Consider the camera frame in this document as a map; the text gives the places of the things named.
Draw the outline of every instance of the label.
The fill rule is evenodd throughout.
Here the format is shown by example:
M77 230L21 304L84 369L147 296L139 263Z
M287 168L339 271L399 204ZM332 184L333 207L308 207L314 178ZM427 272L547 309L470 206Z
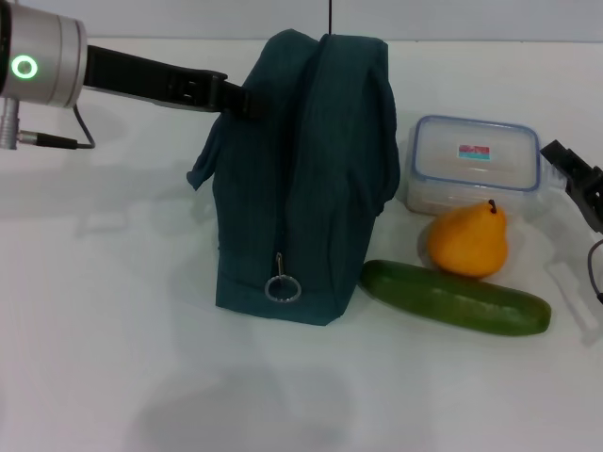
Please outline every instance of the label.
M459 157L469 158L471 160L490 160L490 148L487 146L469 146L462 144L459 146Z

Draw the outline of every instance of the white wall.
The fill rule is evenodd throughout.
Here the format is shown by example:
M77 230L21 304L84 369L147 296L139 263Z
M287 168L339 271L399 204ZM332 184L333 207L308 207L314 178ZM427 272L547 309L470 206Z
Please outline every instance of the white wall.
M333 16L386 40L603 41L601 0L334 0Z
M22 0L81 19L92 36L263 39L328 31L328 0Z

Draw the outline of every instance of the cucumber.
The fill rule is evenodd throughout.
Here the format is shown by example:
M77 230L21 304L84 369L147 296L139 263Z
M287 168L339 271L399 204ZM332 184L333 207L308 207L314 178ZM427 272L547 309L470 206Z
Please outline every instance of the cucumber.
M412 314L505 336L546 331L551 309L534 295L391 261L364 264L360 285Z

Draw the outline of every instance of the teal fabric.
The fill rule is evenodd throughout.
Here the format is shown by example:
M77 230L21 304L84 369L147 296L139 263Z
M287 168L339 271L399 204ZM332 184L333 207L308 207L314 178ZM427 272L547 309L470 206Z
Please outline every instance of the teal fabric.
M345 312L399 184L387 72L381 40L289 30L268 41L244 84L267 99L267 115L222 114L187 176L197 189L215 175L218 306L314 325ZM264 294L277 251L301 284L296 302Z

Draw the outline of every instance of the plastic food container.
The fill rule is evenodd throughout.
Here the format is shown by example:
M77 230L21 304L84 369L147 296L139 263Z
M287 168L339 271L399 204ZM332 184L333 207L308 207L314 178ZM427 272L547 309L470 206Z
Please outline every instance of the plastic food container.
M538 136L528 127L426 116L406 166L406 205L437 215L495 200L517 215L547 185L549 166L542 165Z

